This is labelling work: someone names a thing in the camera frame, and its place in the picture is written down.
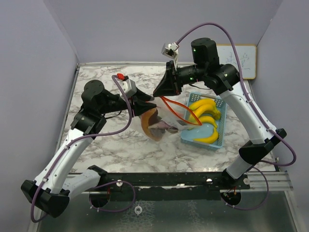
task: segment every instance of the transparent plastic bag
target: transparent plastic bag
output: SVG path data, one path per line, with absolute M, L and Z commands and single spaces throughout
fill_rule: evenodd
M 152 103 L 157 107 L 133 118 L 130 126 L 152 140 L 160 141 L 171 134 L 201 125 L 199 120 L 199 124 L 185 120 L 185 115 L 189 116 L 191 112 L 186 114 L 187 108 L 181 103 L 162 98 L 155 98 Z

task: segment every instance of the bunch of bananas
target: bunch of bananas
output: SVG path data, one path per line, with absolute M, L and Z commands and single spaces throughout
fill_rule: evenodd
M 205 98 L 191 104 L 189 108 L 193 111 L 201 123 L 210 123 L 213 125 L 213 133 L 210 137 L 194 140 L 208 144 L 214 143 L 219 137 L 216 120 L 219 120 L 221 117 L 221 112 L 217 109 L 216 102 L 212 99 Z M 189 121 L 196 122 L 192 115 L 189 116 Z

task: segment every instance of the gray wall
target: gray wall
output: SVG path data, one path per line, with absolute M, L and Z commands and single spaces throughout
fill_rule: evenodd
M 258 44 L 282 0 L 45 0 L 76 47 L 81 62 L 167 61 L 165 42 L 213 21 L 235 42 Z M 191 61 L 190 42 L 211 37 L 228 43 L 217 28 L 197 30 L 181 44 L 180 61 Z
M 258 45 L 258 73 L 253 82 L 257 103 L 279 128 L 298 154 L 287 170 L 296 200 L 309 228 L 309 1 L 284 0 Z M 291 161 L 283 145 L 275 155 Z
M 77 63 L 42 0 L 0 7 L 0 231 L 23 232 L 20 190 L 51 159 Z

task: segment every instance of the marble tabletop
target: marble tabletop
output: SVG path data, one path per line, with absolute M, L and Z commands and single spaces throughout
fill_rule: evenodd
M 118 93 L 111 75 L 123 73 L 136 82 L 137 87 L 151 94 L 161 80 L 165 66 L 82 66 L 74 88 L 72 101 L 63 135 L 70 129 L 75 114 L 82 105 L 81 94 L 89 80 L 100 80 L 111 93 Z M 183 102 L 192 91 L 214 95 L 211 90 L 201 90 L 186 86 L 180 96 L 174 100 Z M 108 119 L 102 133 L 119 130 L 125 126 L 128 113 Z M 248 141 L 248 134 L 234 112 L 228 107 L 224 147 L 210 151 L 182 144 L 180 133 L 171 135 L 160 142 L 154 142 L 146 135 L 132 128 L 108 137 L 97 137 L 82 153 L 72 172 L 84 172 L 89 166 L 97 165 L 108 172 L 215 172 L 223 171 L 237 156 L 238 149 Z M 260 163 L 257 167 L 263 171 L 274 171 L 272 165 Z

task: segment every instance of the blue basket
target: blue basket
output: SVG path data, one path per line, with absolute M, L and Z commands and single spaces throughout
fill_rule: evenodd
M 217 131 L 219 132 L 219 138 L 213 144 L 206 144 L 202 142 L 194 141 L 193 139 L 196 138 L 207 138 L 212 135 L 213 133 L 213 125 L 210 123 L 204 123 L 202 126 L 191 129 L 191 130 L 183 130 L 181 132 L 181 142 L 184 144 L 191 144 L 193 146 L 206 148 L 209 150 L 217 150 L 223 147 L 223 137 L 225 133 L 225 119 L 226 119 L 226 103 L 220 97 L 213 97 L 205 94 L 201 94 L 198 92 L 191 92 L 189 95 L 189 100 L 187 106 L 191 105 L 192 103 L 203 99 L 203 98 L 210 98 L 216 102 L 217 109 L 221 112 L 221 118 L 216 120 L 218 125 Z M 188 120 L 190 113 L 187 111 L 185 113 L 185 119 Z

